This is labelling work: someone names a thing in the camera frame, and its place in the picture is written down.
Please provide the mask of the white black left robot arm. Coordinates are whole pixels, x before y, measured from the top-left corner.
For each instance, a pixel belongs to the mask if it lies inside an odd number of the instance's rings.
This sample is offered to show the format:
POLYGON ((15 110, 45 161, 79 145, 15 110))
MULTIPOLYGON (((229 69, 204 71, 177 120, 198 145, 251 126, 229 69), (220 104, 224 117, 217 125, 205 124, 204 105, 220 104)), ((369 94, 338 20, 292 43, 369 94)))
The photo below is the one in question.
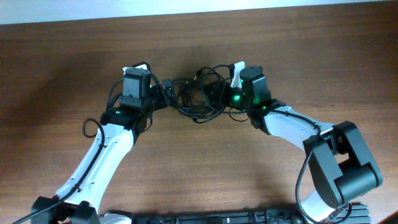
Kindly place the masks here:
POLYGON ((123 68, 123 90, 109 94, 93 143, 72 176, 52 198, 38 197, 25 220, 31 223, 132 223, 128 212, 99 213, 103 195, 116 169, 139 135, 153 124, 153 113, 168 107, 164 86, 146 62, 123 68))

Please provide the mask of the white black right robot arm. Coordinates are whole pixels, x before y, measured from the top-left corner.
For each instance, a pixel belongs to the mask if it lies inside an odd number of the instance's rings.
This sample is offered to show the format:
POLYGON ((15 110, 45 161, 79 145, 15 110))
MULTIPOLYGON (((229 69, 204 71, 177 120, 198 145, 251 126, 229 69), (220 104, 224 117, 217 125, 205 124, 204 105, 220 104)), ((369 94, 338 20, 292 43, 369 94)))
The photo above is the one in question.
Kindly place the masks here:
POLYGON ((379 166, 357 125, 317 121, 271 96, 260 66, 228 65, 229 78, 219 76, 200 89, 206 105, 218 113, 229 107, 246 113, 262 132, 288 141, 305 152, 295 184, 297 211, 306 223, 350 223, 352 200, 382 185, 379 166))

